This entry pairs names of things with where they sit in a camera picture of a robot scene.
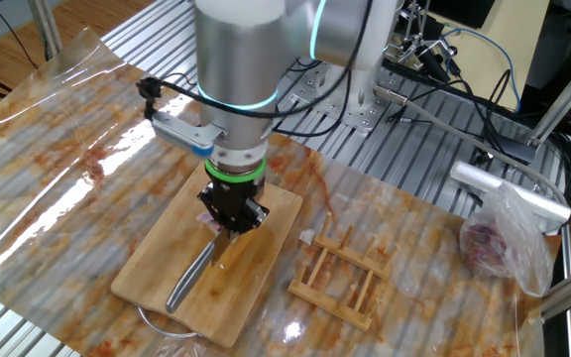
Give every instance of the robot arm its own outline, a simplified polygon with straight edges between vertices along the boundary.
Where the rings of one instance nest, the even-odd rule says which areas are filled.
[[[368,8],[352,67],[374,68],[396,5],[397,0],[195,0],[199,94],[230,108],[274,113],[277,85],[295,58],[349,63]],[[151,119],[159,136],[206,159],[212,182],[198,198],[215,220],[238,234],[259,227],[269,213],[256,199],[264,187],[272,120],[202,103],[199,113],[200,127],[160,112]]]

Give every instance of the knife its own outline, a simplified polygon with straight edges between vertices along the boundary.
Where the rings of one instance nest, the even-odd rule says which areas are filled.
[[[223,229],[219,232],[217,237],[209,242],[202,252],[199,253],[193,263],[186,269],[186,272],[179,278],[175,288],[173,288],[173,291],[169,295],[166,305],[168,313],[174,313],[177,310],[177,307],[186,298],[188,292],[190,292],[197,280],[199,280],[199,277],[208,266],[208,263],[211,261],[216,262],[221,257],[226,247],[230,245],[229,237],[231,236],[233,236],[233,234]]]

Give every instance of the wooden cutting board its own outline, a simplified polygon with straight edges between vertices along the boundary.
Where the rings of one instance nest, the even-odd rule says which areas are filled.
[[[198,166],[118,274],[111,291],[231,347],[296,220],[302,198],[267,183],[259,201],[270,210],[267,219],[259,229],[232,242],[171,315],[165,309],[169,294],[216,235],[197,219],[206,212],[197,195],[209,181],[204,165]]]

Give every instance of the aluminum profile table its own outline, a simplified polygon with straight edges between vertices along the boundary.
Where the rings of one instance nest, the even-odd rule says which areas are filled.
[[[196,58],[192,3],[187,0],[159,0],[103,37],[103,42],[123,60],[156,76],[172,72],[185,73],[195,81]],[[279,86],[279,108],[298,105],[291,89],[302,78],[291,72]],[[172,77],[178,85],[190,88],[186,81]],[[413,96],[430,89],[386,69],[381,69],[381,85]],[[449,124],[479,135],[483,123],[473,103],[446,92],[435,92],[418,101],[426,110]],[[388,105],[375,129],[362,133],[346,125],[318,138],[293,138],[310,149],[356,170],[396,186],[443,209],[468,217],[478,209],[476,201],[452,182],[448,173],[455,161],[471,162],[476,150],[468,143],[434,128],[428,123],[412,124],[390,121],[400,108]],[[410,110],[403,117],[418,119]],[[495,115],[497,130],[511,138],[522,138],[529,130],[504,117]],[[311,133],[328,128],[334,118],[314,111],[288,117],[278,123],[281,129]],[[565,186],[565,168],[560,154],[551,144],[542,145],[531,165],[535,170]],[[499,162],[488,162],[482,169],[541,194],[530,178]],[[571,249],[567,229],[563,230],[562,278],[571,275]],[[571,309],[567,311],[565,341],[571,356]],[[31,322],[0,304],[0,356],[78,356],[62,343],[41,331]]]

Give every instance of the clear plastic wrap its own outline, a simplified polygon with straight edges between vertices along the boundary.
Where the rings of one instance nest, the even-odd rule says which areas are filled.
[[[466,220],[460,249],[475,273],[515,278],[533,297],[550,287],[553,263],[534,213],[505,184],[486,194],[482,211]]]
[[[0,102],[7,307],[90,357],[542,356],[540,313],[528,309],[538,299],[470,274],[458,248],[462,218],[279,135],[269,143],[267,181],[301,195],[303,207],[237,343],[156,333],[110,286],[199,161],[143,119],[134,83],[145,75],[85,31]],[[195,121],[195,102],[163,95],[161,110]],[[371,285],[383,302],[366,332],[287,291],[295,267],[320,253],[298,237],[320,231],[330,210],[330,236],[353,223],[350,247],[363,251],[377,234],[372,259],[393,255],[389,279]],[[336,298],[367,275],[336,259],[319,275],[329,269],[327,293]]]

